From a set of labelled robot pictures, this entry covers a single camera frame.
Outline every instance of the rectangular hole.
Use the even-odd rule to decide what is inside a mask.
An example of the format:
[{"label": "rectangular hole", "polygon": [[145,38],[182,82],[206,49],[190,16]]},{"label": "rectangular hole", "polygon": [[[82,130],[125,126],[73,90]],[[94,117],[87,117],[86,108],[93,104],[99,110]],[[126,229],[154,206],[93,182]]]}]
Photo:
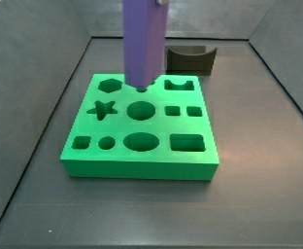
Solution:
[{"label": "rectangular hole", "polygon": [[186,108],[189,117],[202,117],[202,110],[197,106],[187,106]]},{"label": "rectangular hole", "polygon": [[179,107],[166,106],[166,116],[179,116]]},{"label": "rectangular hole", "polygon": [[173,151],[205,152],[203,136],[199,134],[171,134],[170,146]]},{"label": "rectangular hole", "polygon": [[73,149],[85,150],[90,144],[90,136],[77,136],[73,143]]}]

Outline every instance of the shape sorter hole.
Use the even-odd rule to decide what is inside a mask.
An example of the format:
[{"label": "shape sorter hole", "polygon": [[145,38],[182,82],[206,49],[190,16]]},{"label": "shape sorter hole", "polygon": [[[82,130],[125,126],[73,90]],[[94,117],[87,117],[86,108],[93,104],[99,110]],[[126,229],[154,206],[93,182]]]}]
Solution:
[{"label": "shape sorter hole", "polygon": [[155,115],[155,106],[145,101],[137,101],[126,107],[127,116],[137,120],[149,120]]},{"label": "shape sorter hole", "polygon": [[147,152],[159,145],[159,139],[155,135],[146,132],[137,132],[126,136],[125,146],[135,152]]},{"label": "shape sorter hole", "polygon": [[137,89],[135,91],[143,93],[146,92],[146,89]]},{"label": "shape sorter hole", "polygon": [[166,106],[166,116],[179,116],[179,107]]},{"label": "shape sorter hole", "polygon": [[119,89],[122,89],[122,82],[115,79],[109,79],[102,82],[99,82],[98,89],[102,90],[106,93],[111,93]]},{"label": "shape sorter hole", "polygon": [[94,102],[94,108],[87,110],[87,114],[95,114],[97,120],[102,121],[107,114],[118,114],[118,111],[114,109],[115,101],[103,103],[102,101]]},{"label": "shape sorter hole", "polygon": [[85,150],[90,144],[90,136],[77,136],[73,143],[73,149]]},{"label": "shape sorter hole", "polygon": [[177,85],[170,80],[165,81],[165,89],[167,90],[194,90],[193,81],[186,81],[185,84]]},{"label": "shape sorter hole", "polygon": [[99,142],[98,146],[102,150],[110,150],[115,146],[115,139],[111,136],[103,137]]},{"label": "shape sorter hole", "polygon": [[187,106],[186,108],[189,117],[202,117],[202,110],[197,106]]},{"label": "shape sorter hole", "polygon": [[203,136],[199,134],[171,134],[170,146],[173,151],[205,152]]}]

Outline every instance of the gray wall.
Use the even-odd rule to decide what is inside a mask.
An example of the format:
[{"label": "gray wall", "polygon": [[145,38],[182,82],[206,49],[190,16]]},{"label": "gray wall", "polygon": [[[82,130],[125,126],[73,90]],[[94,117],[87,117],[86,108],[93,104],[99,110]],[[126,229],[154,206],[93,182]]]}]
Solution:
[{"label": "gray wall", "polygon": [[[91,36],[123,36],[122,0],[73,0]],[[275,0],[171,0],[167,36],[248,39]]]},{"label": "gray wall", "polygon": [[250,43],[303,111],[303,0],[278,0]]},{"label": "gray wall", "polygon": [[0,2],[0,217],[89,40],[70,1]]}]

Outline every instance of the purple cylinder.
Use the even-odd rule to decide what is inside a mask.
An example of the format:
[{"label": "purple cylinder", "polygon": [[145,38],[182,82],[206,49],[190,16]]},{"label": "purple cylinder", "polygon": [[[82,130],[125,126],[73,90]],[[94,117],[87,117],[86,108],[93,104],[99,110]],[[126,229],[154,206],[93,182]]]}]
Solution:
[{"label": "purple cylinder", "polygon": [[146,89],[162,72],[169,4],[123,0],[126,84]]}]

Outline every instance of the green shape sorter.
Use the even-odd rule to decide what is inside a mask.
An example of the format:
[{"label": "green shape sorter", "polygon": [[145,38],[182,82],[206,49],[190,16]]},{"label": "green shape sorter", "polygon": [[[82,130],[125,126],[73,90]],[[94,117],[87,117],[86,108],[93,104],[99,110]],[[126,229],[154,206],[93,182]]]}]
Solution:
[{"label": "green shape sorter", "polygon": [[218,151],[195,76],[162,75],[147,90],[93,76],[61,161],[73,177],[213,179]]}]

